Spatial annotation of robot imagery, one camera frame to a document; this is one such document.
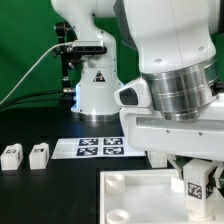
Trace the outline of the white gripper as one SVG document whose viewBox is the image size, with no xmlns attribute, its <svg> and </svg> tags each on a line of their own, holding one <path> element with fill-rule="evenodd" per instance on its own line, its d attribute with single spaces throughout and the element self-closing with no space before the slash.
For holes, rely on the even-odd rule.
<svg viewBox="0 0 224 224">
<path fill-rule="evenodd" d="M 135 149 L 168 155 L 167 160 L 183 179 L 180 156 L 224 161 L 224 112 L 206 108 L 195 121 L 177 122 L 149 108 L 123 107 L 120 120 L 126 140 Z M 224 162 L 214 162 L 213 187 L 224 188 Z"/>
</svg>

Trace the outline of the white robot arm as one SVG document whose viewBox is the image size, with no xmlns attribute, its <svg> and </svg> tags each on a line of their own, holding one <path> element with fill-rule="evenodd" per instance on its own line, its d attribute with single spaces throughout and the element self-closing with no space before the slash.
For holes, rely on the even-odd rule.
<svg viewBox="0 0 224 224">
<path fill-rule="evenodd" d="M 207 162 L 224 188 L 224 86 L 211 33 L 221 0 L 115 0 L 140 78 L 115 94 L 128 143 L 139 150 Z"/>
</svg>

